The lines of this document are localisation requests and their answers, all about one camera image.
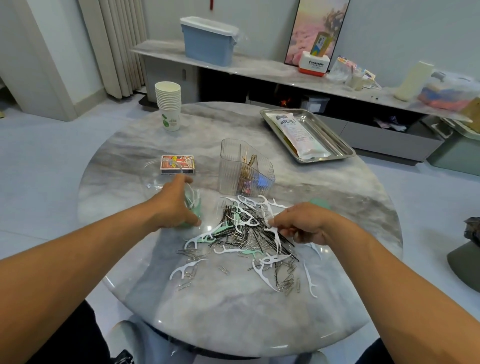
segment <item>stainless steel tray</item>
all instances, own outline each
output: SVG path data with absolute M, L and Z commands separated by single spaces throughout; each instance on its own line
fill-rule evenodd
M 278 113 L 278 114 L 290 114 L 292 113 L 295 119 L 297 119 L 307 131 L 315 138 L 321 145 L 323 145 L 330 153 L 325 158 L 311 158 L 301 159 L 299 158 L 296 149 L 282 133 L 279 127 L 271 120 L 266 114 Z M 337 134 L 335 134 L 325 123 L 322 121 L 322 117 L 312 114 L 310 111 L 304 109 L 271 109 L 262 110 L 260 114 L 264 117 L 267 124 L 272 128 L 273 132 L 277 135 L 283 145 L 288 149 L 290 154 L 299 163 L 315 163 L 323 162 L 326 160 L 344 159 L 357 155 L 347 143 L 345 143 Z

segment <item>pink painting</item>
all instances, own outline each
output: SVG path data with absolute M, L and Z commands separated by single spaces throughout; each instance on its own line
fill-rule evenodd
M 328 32 L 332 43 L 325 53 L 332 58 L 349 0 L 300 0 L 285 63 L 298 66 L 304 50 L 312 50 L 318 32 Z

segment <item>white curtain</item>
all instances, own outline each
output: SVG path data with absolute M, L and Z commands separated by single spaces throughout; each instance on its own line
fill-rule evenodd
M 145 66 L 130 49 L 146 40 L 142 0 L 79 0 L 103 84 L 122 98 L 145 84 Z

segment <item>floor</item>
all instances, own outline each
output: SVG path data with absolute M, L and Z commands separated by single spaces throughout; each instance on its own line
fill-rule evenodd
M 106 100 L 79 119 L 62 122 L 0 103 L 0 258 L 76 228 L 77 190 L 90 158 L 114 132 L 147 115 L 143 95 Z M 480 293 L 450 270 L 446 254 L 462 245 L 463 221 L 480 215 L 480 178 L 421 163 L 410 167 L 362 157 L 397 209 L 404 261 L 480 320 Z M 87 298 L 103 333 L 131 312 L 99 284 Z M 378 334 L 372 324 L 325 348 L 331 363 L 354 363 Z M 202 363 L 217 363 L 203 358 Z

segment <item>stack of paper cups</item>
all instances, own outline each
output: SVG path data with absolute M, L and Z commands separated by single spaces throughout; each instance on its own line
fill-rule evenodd
M 156 102 L 165 129 L 174 132 L 180 128 L 181 87 L 175 82 L 155 84 Z

